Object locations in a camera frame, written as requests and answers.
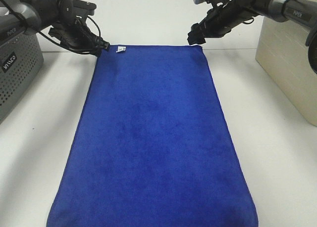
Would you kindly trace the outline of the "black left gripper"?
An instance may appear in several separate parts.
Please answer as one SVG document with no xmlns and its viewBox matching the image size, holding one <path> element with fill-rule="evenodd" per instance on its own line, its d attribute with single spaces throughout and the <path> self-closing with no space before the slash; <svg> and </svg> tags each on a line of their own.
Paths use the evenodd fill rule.
<svg viewBox="0 0 317 227">
<path fill-rule="evenodd" d="M 49 30 L 49 35 L 60 41 L 60 45 L 76 52 L 93 54 L 100 57 L 102 50 L 109 51 L 110 43 L 104 40 L 96 41 L 97 36 L 91 32 L 87 24 L 76 18 L 74 24 L 66 25 L 57 22 Z"/>
</svg>

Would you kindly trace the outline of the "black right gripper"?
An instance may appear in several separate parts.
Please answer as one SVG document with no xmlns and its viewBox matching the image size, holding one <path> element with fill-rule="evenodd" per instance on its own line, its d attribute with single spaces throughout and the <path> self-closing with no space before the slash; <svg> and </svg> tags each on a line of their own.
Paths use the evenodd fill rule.
<svg viewBox="0 0 317 227">
<path fill-rule="evenodd" d="M 205 38 L 221 38 L 234 27 L 252 18 L 252 10 L 241 6 L 238 0 L 231 0 L 225 6 L 208 12 L 200 23 L 193 24 L 187 42 L 189 45 L 205 44 Z"/>
</svg>

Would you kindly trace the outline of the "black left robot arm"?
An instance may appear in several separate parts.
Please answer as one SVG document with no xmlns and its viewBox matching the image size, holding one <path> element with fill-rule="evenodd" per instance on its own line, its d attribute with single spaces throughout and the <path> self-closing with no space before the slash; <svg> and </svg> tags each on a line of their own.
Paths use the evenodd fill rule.
<svg viewBox="0 0 317 227">
<path fill-rule="evenodd" d="M 84 0 L 0 0 L 8 14 L 0 18 L 0 44 L 17 36 L 28 36 L 48 28 L 43 35 L 56 46 L 76 54 L 99 57 L 110 49 L 101 34 L 94 34 L 86 24 L 97 6 Z"/>
</svg>

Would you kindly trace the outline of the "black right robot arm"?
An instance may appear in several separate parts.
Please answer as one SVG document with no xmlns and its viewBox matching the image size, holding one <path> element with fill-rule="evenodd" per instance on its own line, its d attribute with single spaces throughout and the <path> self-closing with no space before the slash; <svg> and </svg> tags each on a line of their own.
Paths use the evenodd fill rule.
<svg viewBox="0 0 317 227">
<path fill-rule="evenodd" d="M 210 3 L 211 9 L 191 26 L 188 44 L 201 45 L 209 38 L 222 38 L 239 24 L 251 24 L 258 15 L 275 22 L 291 20 L 309 30 L 305 45 L 313 71 L 317 70 L 317 4 L 309 0 L 193 0 Z"/>
</svg>

